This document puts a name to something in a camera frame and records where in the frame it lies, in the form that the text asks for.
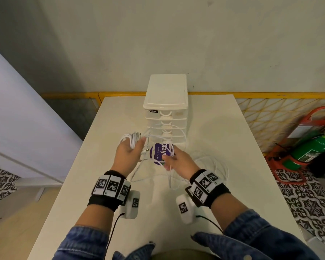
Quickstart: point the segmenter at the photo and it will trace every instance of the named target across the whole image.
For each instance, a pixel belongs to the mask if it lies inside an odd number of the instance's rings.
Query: white lid
[[[143,108],[187,109],[186,74],[151,75]]]

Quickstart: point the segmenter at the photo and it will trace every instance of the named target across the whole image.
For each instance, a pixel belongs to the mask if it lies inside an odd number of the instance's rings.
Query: denim sleeve
[[[239,215],[224,235],[250,245],[273,260],[319,260],[319,257],[294,235],[270,225],[254,210]]]
[[[108,235],[102,231],[74,226],[61,242],[53,260],[103,260]]]

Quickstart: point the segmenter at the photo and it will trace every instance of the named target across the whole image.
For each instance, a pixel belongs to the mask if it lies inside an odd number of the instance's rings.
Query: wristband
[[[185,190],[197,207],[207,206],[211,208],[212,203],[218,196],[230,193],[218,176],[204,169],[198,170],[190,178],[190,184],[191,186]]]
[[[109,170],[100,176],[92,191],[88,205],[97,204],[115,211],[119,205],[125,205],[131,184],[115,170]]]

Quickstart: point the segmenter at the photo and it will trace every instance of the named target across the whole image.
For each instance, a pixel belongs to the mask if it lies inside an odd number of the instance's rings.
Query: person's right hand
[[[170,170],[170,168],[172,168],[179,174],[179,176],[190,180],[191,176],[200,170],[199,166],[196,165],[188,153],[180,150],[175,145],[173,145],[173,147],[175,151],[175,155],[173,157],[168,155],[162,156],[162,159],[165,161],[165,169]]]

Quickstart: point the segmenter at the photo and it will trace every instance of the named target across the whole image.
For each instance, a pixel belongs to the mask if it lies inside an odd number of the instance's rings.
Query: purple sticker
[[[163,144],[161,144],[161,143],[156,143],[155,145],[154,145],[154,147],[152,147],[151,149],[150,149],[150,152],[149,152],[149,156],[150,156],[150,158],[153,158],[153,153],[154,153],[154,158],[153,159],[155,159],[155,160],[157,160],[157,161],[160,161],[161,162],[161,164],[164,164],[165,162],[164,162],[164,160],[163,160],[163,158],[162,158],[162,156],[164,155],[164,154],[166,154],[166,155],[168,155],[168,156],[171,156],[171,144],[168,144],[168,143],[163,143]]]

